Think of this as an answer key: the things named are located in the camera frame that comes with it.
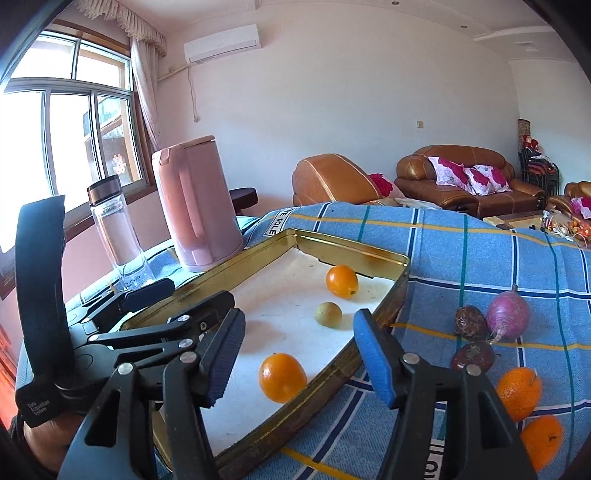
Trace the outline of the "person's left hand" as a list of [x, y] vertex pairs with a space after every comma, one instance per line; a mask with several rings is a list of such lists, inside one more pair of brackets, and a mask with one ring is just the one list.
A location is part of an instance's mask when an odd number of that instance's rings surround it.
[[34, 465], [57, 474], [68, 453], [83, 417], [75, 412], [62, 413], [37, 427], [30, 427], [21, 415], [16, 417], [16, 435]]

